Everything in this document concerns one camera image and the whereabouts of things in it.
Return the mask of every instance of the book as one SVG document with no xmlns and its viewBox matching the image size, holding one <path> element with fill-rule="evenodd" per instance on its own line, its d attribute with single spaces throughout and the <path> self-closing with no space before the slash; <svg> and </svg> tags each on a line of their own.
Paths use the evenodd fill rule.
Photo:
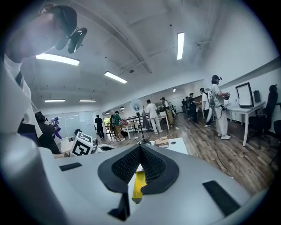
<svg viewBox="0 0 281 225">
<path fill-rule="evenodd" d="M 155 146 L 161 147 L 161 148 L 167 148 L 169 147 L 169 140 L 168 137 L 162 137 L 160 139 L 155 140 Z"/>
</svg>

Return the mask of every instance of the office chair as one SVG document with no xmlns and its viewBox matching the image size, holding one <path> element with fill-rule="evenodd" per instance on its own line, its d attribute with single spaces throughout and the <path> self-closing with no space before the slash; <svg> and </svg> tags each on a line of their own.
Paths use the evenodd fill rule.
<svg viewBox="0 0 281 225">
<path fill-rule="evenodd" d="M 264 134 L 265 131 L 268 131 L 271 128 L 271 118 L 272 114 L 278 99 L 278 93 L 276 85 L 271 85 L 269 88 L 267 106 L 263 109 L 261 114 L 257 114 L 256 116 L 249 117 L 249 125 L 251 128 L 256 130 L 250 138 L 257 137 L 259 149 L 261 148 L 260 139 L 267 139 L 268 143 L 270 143 L 270 138 Z"/>
<path fill-rule="evenodd" d="M 281 102 L 277 103 L 276 105 L 279 105 L 280 106 L 280 110 L 281 110 Z M 281 149 L 281 120 L 276 120 L 273 123 L 273 126 L 274 126 L 275 134 L 277 135 L 277 137 L 279 139 L 279 145 L 277 145 L 277 146 L 271 145 L 269 147 L 269 149 L 268 149 L 268 151 L 272 151 L 272 149 L 276 149 L 277 150 L 276 156 L 269 163 L 270 166 L 276 160 L 277 160 L 277 164 L 279 165 L 280 164 L 280 156 L 281 156 L 281 151 L 280 151 L 280 149 Z"/>
</svg>

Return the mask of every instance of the white sneaker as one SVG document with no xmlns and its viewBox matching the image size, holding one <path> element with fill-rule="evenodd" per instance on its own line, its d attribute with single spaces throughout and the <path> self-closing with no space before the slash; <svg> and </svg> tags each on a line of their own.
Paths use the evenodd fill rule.
<svg viewBox="0 0 281 225">
<path fill-rule="evenodd" d="M 229 136 L 229 135 L 224 135 L 224 136 L 222 136 L 220 139 L 222 139 L 222 140 L 228 140 L 228 139 L 230 139 L 231 138 L 231 136 Z"/>
</svg>

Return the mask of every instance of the ceiling light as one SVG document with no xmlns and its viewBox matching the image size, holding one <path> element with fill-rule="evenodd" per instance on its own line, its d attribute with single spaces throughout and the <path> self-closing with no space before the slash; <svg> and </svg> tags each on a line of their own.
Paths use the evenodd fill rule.
<svg viewBox="0 0 281 225">
<path fill-rule="evenodd" d="M 56 61 L 56 62 L 63 62 L 63 63 L 71 64 L 71 65 L 78 65 L 80 62 L 80 60 L 77 60 L 77 59 L 68 58 L 65 56 L 60 56 L 60 55 L 55 55 L 55 54 L 47 54 L 47 53 L 37 55 L 36 58 L 46 59 L 46 60 L 51 60 L 51 61 Z"/>
<path fill-rule="evenodd" d="M 177 60 L 183 57 L 184 51 L 184 33 L 177 34 Z"/>
<path fill-rule="evenodd" d="M 45 102 L 65 102 L 64 99 L 61 100 L 45 100 Z"/>
<path fill-rule="evenodd" d="M 96 100 L 79 100 L 80 102 L 96 102 Z"/>
<path fill-rule="evenodd" d="M 119 76 L 116 76 L 116 75 L 112 74 L 112 73 L 109 72 L 109 71 L 106 71 L 106 72 L 105 72 L 105 75 L 108 76 L 108 77 L 110 77 L 110 78 L 112 78 L 112 79 L 115 79 L 115 80 L 117 80 L 117 81 L 119 81 L 119 82 L 121 82 L 121 83 L 127 83 L 126 80 L 120 78 Z"/>
</svg>

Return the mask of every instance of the computer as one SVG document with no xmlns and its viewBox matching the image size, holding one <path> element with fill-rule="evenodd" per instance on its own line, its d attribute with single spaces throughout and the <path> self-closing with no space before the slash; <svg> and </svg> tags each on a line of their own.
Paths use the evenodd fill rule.
<svg viewBox="0 0 281 225">
<path fill-rule="evenodd" d="M 30 138 L 31 140 L 33 140 L 36 143 L 37 146 L 39 146 L 39 141 L 38 141 L 38 137 L 37 137 L 34 125 L 21 123 L 21 125 L 18 128 L 18 133 L 21 136 Z"/>
<path fill-rule="evenodd" d="M 254 107 L 253 95 L 250 83 L 244 83 L 235 87 L 237 96 L 238 96 L 238 104 L 241 108 L 251 108 Z"/>
</svg>

